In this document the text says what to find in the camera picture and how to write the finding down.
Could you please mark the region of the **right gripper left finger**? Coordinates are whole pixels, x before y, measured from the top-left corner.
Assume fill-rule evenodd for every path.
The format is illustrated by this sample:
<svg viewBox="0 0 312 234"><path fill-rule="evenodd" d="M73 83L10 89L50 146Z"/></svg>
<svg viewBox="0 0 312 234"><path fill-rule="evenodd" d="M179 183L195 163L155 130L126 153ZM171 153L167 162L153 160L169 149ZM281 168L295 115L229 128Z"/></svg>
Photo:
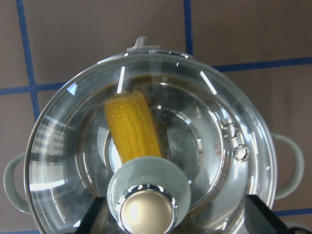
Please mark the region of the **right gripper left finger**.
<svg viewBox="0 0 312 234"><path fill-rule="evenodd" d="M96 197L75 233L105 234L108 229L108 213L109 208L106 198Z"/></svg>

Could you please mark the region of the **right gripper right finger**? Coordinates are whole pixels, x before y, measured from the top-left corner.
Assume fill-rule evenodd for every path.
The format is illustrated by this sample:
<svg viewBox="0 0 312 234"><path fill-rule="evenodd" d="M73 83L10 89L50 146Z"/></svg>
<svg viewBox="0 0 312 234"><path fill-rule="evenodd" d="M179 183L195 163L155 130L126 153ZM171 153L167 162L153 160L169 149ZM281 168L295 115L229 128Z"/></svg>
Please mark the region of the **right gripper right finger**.
<svg viewBox="0 0 312 234"><path fill-rule="evenodd" d="M257 195L245 197L245 227L249 234L286 234L288 229Z"/></svg>

